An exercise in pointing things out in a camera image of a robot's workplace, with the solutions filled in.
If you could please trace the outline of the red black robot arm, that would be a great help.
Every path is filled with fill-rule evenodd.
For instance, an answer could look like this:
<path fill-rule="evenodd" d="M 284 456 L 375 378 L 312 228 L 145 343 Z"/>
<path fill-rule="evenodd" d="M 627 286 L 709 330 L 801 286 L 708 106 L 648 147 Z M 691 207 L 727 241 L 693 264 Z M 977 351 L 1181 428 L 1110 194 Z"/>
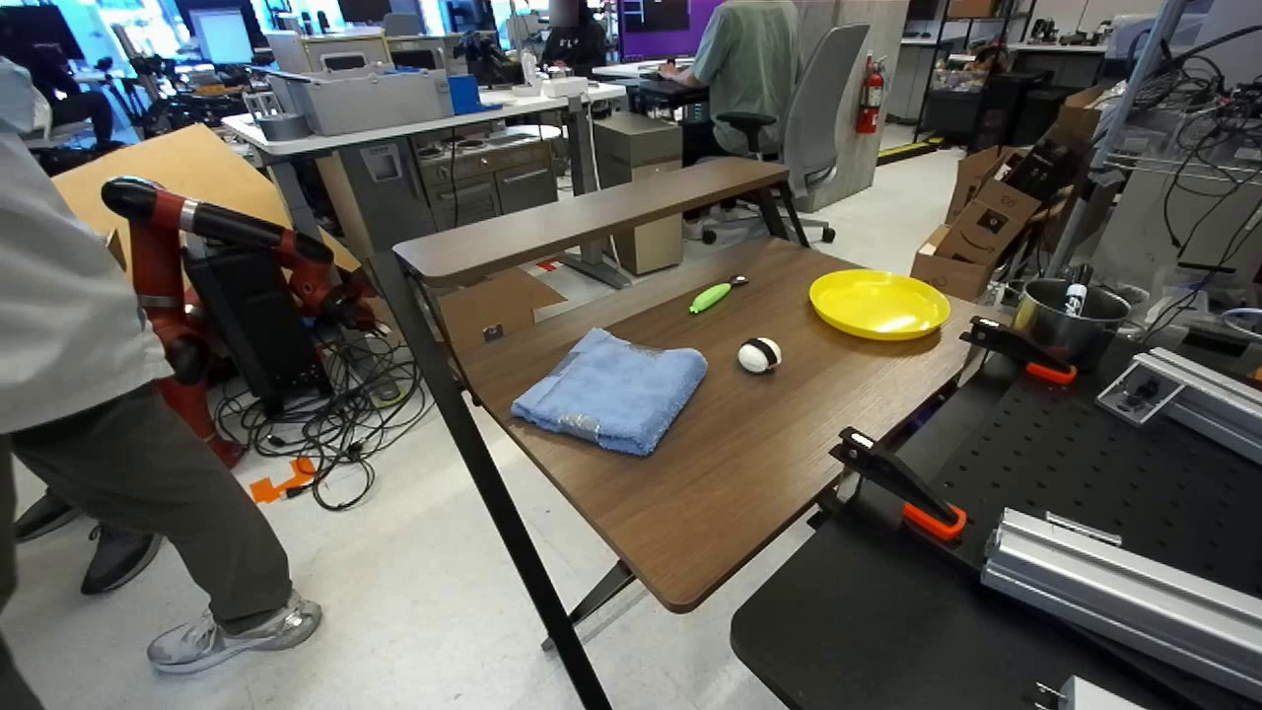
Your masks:
<path fill-rule="evenodd" d="M 312 234 L 109 177 L 102 199 L 129 226 L 129 280 L 174 368 L 163 398 L 224 460 L 242 460 L 211 415 L 211 385 L 238 370 L 270 415 L 297 395 L 328 395 L 315 330 L 371 330 L 362 286 Z"/>

